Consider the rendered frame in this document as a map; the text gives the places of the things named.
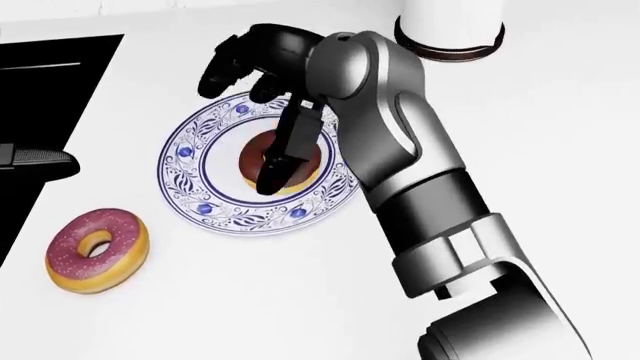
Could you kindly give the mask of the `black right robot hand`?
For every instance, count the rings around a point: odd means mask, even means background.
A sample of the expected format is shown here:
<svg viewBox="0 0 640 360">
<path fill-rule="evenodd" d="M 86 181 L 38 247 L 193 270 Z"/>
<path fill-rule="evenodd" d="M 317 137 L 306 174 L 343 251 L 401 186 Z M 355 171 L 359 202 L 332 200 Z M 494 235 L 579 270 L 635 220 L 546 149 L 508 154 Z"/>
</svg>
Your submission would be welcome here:
<svg viewBox="0 0 640 360">
<path fill-rule="evenodd" d="M 323 104 L 305 107 L 306 63 L 322 36 L 307 30 L 271 23 L 251 26 L 244 35 L 231 35 L 215 54 L 198 84 L 203 98 L 218 98 L 237 80 L 253 71 L 262 76 L 249 92 L 250 101 L 267 104 L 281 95 L 289 101 L 275 129 L 275 140 L 265 153 L 256 191 L 273 195 L 285 187 L 299 167 L 310 161 L 323 128 Z"/>
</svg>

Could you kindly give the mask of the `chocolate glazed donut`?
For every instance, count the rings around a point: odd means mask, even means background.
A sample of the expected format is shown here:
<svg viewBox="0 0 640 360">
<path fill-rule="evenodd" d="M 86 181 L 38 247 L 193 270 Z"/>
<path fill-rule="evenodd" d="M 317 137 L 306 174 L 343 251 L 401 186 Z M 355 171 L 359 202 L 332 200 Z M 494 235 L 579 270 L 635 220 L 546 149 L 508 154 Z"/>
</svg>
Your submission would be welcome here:
<svg viewBox="0 0 640 360">
<path fill-rule="evenodd" d="M 254 190 L 256 190 L 259 171 L 265 161 L 265 153 L 274 140 L 274 130 L 264 131 L 249 140 L 240 152 L 238 160 L 240 173 L 244 181 Z M 302 164 L 276 195 L 292 195 L 303 191 L 317 178 L 320 164 L 321 150 L 319 146 L 315 146 L 311 160 Z"/>
</svg>

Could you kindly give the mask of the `blue floral patterned plate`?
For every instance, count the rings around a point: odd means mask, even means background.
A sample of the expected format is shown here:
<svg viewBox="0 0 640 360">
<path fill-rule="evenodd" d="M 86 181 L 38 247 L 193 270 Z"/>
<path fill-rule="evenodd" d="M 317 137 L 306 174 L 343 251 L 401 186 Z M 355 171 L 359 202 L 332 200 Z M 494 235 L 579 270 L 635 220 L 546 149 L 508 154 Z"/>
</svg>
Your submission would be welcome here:
<svg viewBox="0 0 640 360">
<path fill-rule="evenodd" d="M 230 236 L 271 236 L 334 214 L 359 191 L 337 141 L 338 119 L 324 110 L 317 139 L 320 164 L 296 191 L 257 194 L 241 175 L 241 151 L 277 125 L 289 97 L 256 104 L 247 92 L 220 98 L 184 120 L 166 140 L 157 165 L 159 188 L 186 221 Z"/>
</svg>

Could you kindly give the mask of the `white cylinder with brown base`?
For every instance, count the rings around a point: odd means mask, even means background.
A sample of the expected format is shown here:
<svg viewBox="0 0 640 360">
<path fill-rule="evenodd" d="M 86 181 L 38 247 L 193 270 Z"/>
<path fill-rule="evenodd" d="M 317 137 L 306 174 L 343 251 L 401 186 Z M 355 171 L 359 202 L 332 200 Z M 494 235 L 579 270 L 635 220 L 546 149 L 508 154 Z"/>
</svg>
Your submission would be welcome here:
<svg viewBox="0 0 640 360">
<path fill-rule="evenodd" d="M 506 0 L 402 0 L 397 44 L 423 59 L 470 62 L 503 44 Z"/>
</svg>

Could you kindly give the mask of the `pink sprinkled donut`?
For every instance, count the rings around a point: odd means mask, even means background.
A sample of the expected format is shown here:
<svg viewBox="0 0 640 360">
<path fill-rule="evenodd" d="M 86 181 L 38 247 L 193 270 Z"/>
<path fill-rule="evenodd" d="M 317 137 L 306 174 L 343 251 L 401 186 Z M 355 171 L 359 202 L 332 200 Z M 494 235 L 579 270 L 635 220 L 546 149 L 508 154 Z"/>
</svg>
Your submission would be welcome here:
<svg viewBox="0 0 640 360">
<path fill-rule="evenodd" d="M 57 287 L 94 294 L 130 278 L 149 251 L 141 218 L 123 209 L 95 209 L 59 230 L 47 248 L 45 265 Z"/>
</svg>

